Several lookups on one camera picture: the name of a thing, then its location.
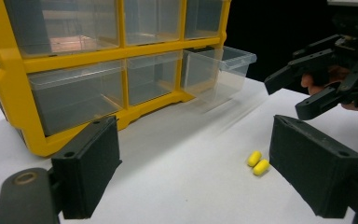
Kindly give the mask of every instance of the table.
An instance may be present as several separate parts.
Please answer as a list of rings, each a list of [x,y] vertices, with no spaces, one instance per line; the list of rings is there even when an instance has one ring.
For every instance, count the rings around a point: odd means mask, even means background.
[[[296,118],[308,95],[246,78],[243,89],[217,107],[198,99],[170,105],[118,132],[123,163],[91,219],[62,223],[351,223],[316,217],[294,188],[270,166],[252,174],[247,157],[269,158],[273,116]],[[358,151],[358,112],[340,106],[306,121]],[[20,170],[51,167],[31,154],[0,111],[0,186]]]

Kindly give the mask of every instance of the person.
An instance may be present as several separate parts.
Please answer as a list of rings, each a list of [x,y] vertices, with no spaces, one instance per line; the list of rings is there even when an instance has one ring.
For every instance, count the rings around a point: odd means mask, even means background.
[[[312,74],[304,74],[301,78],[301,87],[308,88],[309,95],[316,94],[332,83],[343,81],[345,77],[350,73],[350,70],[342,66],[332,65],[328,68],[328,72],[330,74],[330,80],[329,83],[327,83],[326,85],[314,85]],[[355,106],[354,102],[350,104],[341,104],[341,106],[348,110],[358,111],[358,106]]]

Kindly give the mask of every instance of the robotic claw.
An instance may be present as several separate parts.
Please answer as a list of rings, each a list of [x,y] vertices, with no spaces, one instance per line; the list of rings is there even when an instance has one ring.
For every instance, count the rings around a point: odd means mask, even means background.
[[[294,52],[294,59],[264,83],[268,94],[272,94],[303,74],[312,74],[315,85],[325,86],[332,65],[350,72],[339,86],[326,86],[298,103],[299,120],[275,116],[269,157],[271,165],[291,183],[316,216],[343,218],[350,207],[356,214],[352,223],[357,224],[358,154],[302,121],[314,119],[338,104],[358,106],[358,0],[328,0],[328,5],[337,10],[333,17],[337,35]]]

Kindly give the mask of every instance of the plastic bin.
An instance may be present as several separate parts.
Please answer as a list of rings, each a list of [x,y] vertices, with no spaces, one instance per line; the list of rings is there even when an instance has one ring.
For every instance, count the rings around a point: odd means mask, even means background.
[[[218,36],[224,1],[187,0],[185,39]]]
[[[184,50],[186,72],[182,88],[206,103],[220,103],[240,91],[256,55],[223,47],[202,52]]]
[[[182,0],[124,0],[126,45],[179,39]]]
[[[117,0],[5,0],[23,57],[118,47]]]
[[[172,92],[180,59],[181,50],[129,58],[127,75],[130,105],[138,105]]]
[[[122,70],[120,60],[29,75],[45,135],[120,110]]]

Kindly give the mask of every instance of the yellow capsule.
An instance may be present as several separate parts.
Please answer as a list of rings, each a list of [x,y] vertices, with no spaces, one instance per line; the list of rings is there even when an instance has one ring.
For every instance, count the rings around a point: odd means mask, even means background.
[[[261,152],[254,151],[248,158],[248,165],[254,167],[261,158]]]
[[[269,168],[267,160],[260,161],[254,168],[254,175],[262,175]]]

